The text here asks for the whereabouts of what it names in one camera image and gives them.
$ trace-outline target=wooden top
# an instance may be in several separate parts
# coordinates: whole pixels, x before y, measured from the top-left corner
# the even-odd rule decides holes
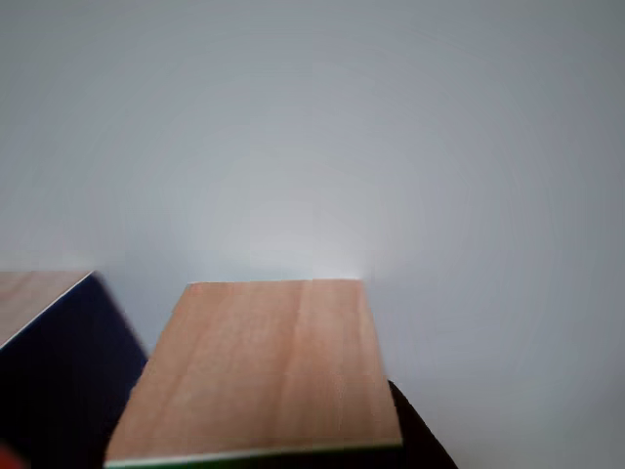
[[[0,272],[0,348],[89,272]]]
[[[107,460],[400,441],[360,281],[195,283]]]

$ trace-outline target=gray wall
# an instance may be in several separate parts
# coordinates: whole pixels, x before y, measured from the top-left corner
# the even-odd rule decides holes
[[[0,268],[364,277],[462,468],[623,467],[623,2],[2,1]]]

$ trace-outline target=navy blue side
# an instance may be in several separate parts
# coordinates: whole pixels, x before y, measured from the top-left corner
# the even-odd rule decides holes
[[[102,467],[146,355],[89,276],[0,350],[0,439],[33,467]]]

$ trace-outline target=light wood surface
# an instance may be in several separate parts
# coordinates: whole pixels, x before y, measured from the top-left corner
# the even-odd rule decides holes
[[[107,459],[400,439],[360,281],[195,283]]]
[[[0,347],[89,272],[0,272]]]

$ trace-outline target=red object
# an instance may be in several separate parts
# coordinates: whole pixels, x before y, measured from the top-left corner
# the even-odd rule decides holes
[[[9,447],[0,443],[0,469],[26,469],[26,465]]]

